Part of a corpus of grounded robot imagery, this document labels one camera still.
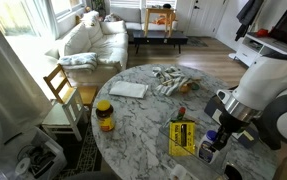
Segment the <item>white cabinet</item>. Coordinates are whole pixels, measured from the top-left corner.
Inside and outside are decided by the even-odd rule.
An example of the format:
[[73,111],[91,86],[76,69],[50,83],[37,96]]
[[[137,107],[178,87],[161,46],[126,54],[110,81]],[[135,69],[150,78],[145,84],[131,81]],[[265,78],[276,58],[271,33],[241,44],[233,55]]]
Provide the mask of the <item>white cabinet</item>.
[[270,37],[257,37],[255,32],[250,32],[245,35],[235,58],[251,66],[256,58],[274,52],[287,54],[287,44]]

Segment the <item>window blinds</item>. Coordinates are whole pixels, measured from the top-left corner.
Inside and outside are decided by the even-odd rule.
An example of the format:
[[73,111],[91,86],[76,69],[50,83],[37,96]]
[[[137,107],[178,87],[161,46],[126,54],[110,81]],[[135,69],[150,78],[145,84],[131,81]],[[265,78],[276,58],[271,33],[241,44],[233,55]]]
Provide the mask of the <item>window blinds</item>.
[[140,8],[141,0],[110,0],[111,7]]

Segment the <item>bottle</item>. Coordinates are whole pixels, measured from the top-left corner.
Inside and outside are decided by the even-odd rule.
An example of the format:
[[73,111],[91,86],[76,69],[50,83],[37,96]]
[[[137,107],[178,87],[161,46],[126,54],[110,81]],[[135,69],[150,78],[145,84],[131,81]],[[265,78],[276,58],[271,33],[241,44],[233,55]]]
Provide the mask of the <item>bottle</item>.
[[179,113],[177,114],[176,120],[177,121],[183,120],[184,114],[185,114],[185,107],[181,107]]
[[219,151],[212,152],[209,147],[213,144],[213,141],[216,138],[216,132],[213,130],[209,130],[206,134],[202,137],[199,147],[197,149],[197,157],[202,159],[203,161],[212,164]]
[[96,116],[102,131],[111,131],[114,128],[113,111],[113,106],[108,100],[101,100],[97,103]]

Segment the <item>round marble table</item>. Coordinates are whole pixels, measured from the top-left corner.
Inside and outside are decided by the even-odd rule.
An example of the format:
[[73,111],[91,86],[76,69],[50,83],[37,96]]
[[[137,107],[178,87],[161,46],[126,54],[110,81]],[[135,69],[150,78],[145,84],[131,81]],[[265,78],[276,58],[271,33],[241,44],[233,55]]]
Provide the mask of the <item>round marble table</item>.
[[[204,88],[187,94],[160,94],[155,90],[160,81],[153,76],[152,68],[161,67],[165,70],[170,66],[178,67],[187,77],[201,77]],[[109,95],[116,81],[146,84],[149,87],[142,99]],[[176,162],[157,147],[159,128],[169,114],[184,106],[189,115],[200,120],[197,131],[201,134],[208,129],[217,130],[219,125],[203,110],[210,97],[222,88],[227,88],[225,82],[202,71],[179,65],[151,64],[122,71],[105,83],[92,108],[93,134],[103,158],[122,179],[167,179],[170,172],[166,167],[173,168]],[[100,130],[95,114],[96,104],[102,99],[109,100],[114,107],[116,125],[110,132]],[[272,179],[277,167],[274,152],[260,142],[251,149],[245,149],[234,138],[230,140],[232,147],[227,159],[243,171],[244,179]]]

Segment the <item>rug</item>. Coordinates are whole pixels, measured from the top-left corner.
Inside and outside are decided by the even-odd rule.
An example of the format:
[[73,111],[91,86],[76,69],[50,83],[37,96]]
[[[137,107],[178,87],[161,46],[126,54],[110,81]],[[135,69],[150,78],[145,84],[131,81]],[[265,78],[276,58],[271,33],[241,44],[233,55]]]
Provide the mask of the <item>rug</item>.
[[78,142],[74,134],[57,134],[57,143],[63,147],[67,165],[55,179],[61,180],[86,171],[99,171],[102,156],[93,137],[91,123],[78,123],[82,141]]
[[197,46],[197,47],[208,47],[208,45],[198,37],[187,36],[187,38],[188,38],[187,45]]

